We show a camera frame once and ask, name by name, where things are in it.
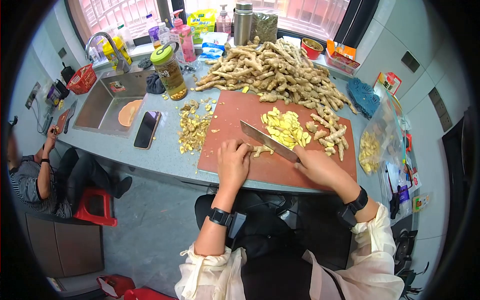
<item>yellow bottle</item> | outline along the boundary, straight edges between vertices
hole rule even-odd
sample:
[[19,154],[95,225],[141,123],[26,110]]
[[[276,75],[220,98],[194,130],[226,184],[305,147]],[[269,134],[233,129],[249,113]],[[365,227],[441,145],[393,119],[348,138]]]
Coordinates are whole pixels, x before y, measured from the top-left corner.
[[[122,40],[118,36],[114,36],[113,37],[113,42],[115,43],[117,48],[120,50],[120,53],[122,53],[125,56],[128,64],[131,65],[132,64],[132,59],[128,55],[127,50],[125,49],[125,45],[123,44]],[[117,59],[117,56],[115,55],[115,52],[113,51],[113,48],[108,41],[107,41],[107,43],[105,43],[103,45],[103,54],[105,54],[107,59],[112,64],[113,69],[115,70],[117,68],[117,64],[119,63],[119,60]]]

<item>gray countertop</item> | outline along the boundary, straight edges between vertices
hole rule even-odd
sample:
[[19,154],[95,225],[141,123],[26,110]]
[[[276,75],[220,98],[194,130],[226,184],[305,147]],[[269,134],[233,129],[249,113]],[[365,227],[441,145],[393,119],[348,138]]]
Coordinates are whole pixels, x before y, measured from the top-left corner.
[[[200,78],[205,75],[208,68],[209,66],[203,64],[203,69],[196,72],[196,76]],[[97,72],[97,77],[100,78],[102,73],[107,71],[111,71],[111,69]],[[70,107],[75,99],[78,99],[77,108],[70,122],[68,133],[60,134],[58,139],[96,156],[101,156],[135,168],[173,176],[181,181],[201,184],[218,183],[218,176],[216,173],[205,172],[202,170],[198,170],[197,174],[195,173],[200,153],[194,152],[194,155],[191,155],[190,153],[185,153],[183,155],[180,154],[177,135],[177,131],[180,130],[180,116],[179,109],[176,107],[182,107],[184,100],[189,99],[195,99],[198,102],[200,102],[200,99],[207,99],[209,97],[212,99],[218,99],[220,91],[216,88],[207,89],[203,92],[190,91],[191,87],[195,87],[192,75],[186,74],[184,75],[184,79],[189,90],[187,96],[181,101],[172,101],[170,98],[164,100],[161,95],[145,95],[139,113],[133,120],[132,128],[127,138],[73,129],[72,125],[75,123],[77,116],[88,97],[88,93],[69,96],[63,109],[60,111],[56,110],[53,115],[53,119],[56,120],[61,113]],[[346,81],[336,78],[333,73],[330,75],[330,79],[337,85],[337,88],[342,93],[348,95]],[[142,116],[149,110],[159,110],[162,113],[160,124],[155,133],[156,139],[152,142],[152,146],[149,150],[136,149],[133,147],[133,141],[140,126]],[[201,105],[197,111],[199,115],[204,114],[204,105]],[[367,125],[368,120],[360,114],[354,115],[347,106],[339,110],[337,114],[343,118],[349,119],[351,122],[355,144],[355,157],[357,157],[360,136]],[[376,174],[373,176],[367,176],[361,169],[358,161],[357,182],[364,187],[373,199],[376,199],[377,201],[382,199],[378,176]],[[279,192],[319,192],[312,189],[253,180],[247,180],[244,187]]]

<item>person's right hand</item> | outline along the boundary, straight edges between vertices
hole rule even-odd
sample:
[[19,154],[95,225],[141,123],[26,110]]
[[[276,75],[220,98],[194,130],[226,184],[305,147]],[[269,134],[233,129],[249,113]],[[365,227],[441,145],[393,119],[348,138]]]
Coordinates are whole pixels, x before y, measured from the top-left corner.
[[335,190],[337,183],[351,179],[350,175],[323,151],[305,150],[298,145],[293,148],[293,151],[301,161],[301,163],[295,163],[295,168],[317,184]]
[[237,193],[247,179],[250,166],[248,153],[252,146],[242,140],[228,140],[222,142],[218,149],[218,189]]

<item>white sleeve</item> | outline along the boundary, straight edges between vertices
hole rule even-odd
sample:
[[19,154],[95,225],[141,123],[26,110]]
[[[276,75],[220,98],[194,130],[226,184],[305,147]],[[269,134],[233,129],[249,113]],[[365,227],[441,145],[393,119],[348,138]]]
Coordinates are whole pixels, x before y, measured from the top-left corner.
[[181,279],[175,285],[178,299],[245,299],[240,272],[246,262],[243,248],[232,253],[225,247],[223,255],[207,257],[195,254],[194,250],[195,244],[192,244],[180,253],[188,257],[180,265]]
[[352,232],[358,243],[357,249],[352,253],[353,266],[336,271],[345,281],[358,288],[353,291],[352,285],[346,285],[351,290],[350,294],[365,297],[375,295],[376,299],[398,299],[404,283],[394,275],[393,255],[396,246],[387,208],[379,203],[376,217],[370,222],[358,223]]

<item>knife blade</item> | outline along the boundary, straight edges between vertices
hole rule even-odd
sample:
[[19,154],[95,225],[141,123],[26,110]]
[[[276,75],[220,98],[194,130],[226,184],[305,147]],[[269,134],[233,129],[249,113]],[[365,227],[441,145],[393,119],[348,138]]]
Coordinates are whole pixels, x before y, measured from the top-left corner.
[[67,114],[67,120],[65,121],[65,129],[63,130],[63,133],[67,133],[68,131],[68,123],[70,122],[70,119],[73,117],[73,114],[75,113],[75,108],[77,107],[77,100],[75,100],[73,103],[72,103],[72,106],[70,106],[70,110],[68,111],[68,114]]
[[260,130],[256,129],[255,127],[245,123],[244,121],[240,120],[240,127],[244,134],[253,138],[259,143],[264,144],[265,146],[269,147],[270,149],[274,150],[276,153],[281,155],[288,161],[292,163],[300,162],[299,157],[295,152],[290,150],[290,148],[286,147],[285,145],[277,142],[276,140],[272,139],[267,134],[261,132]]

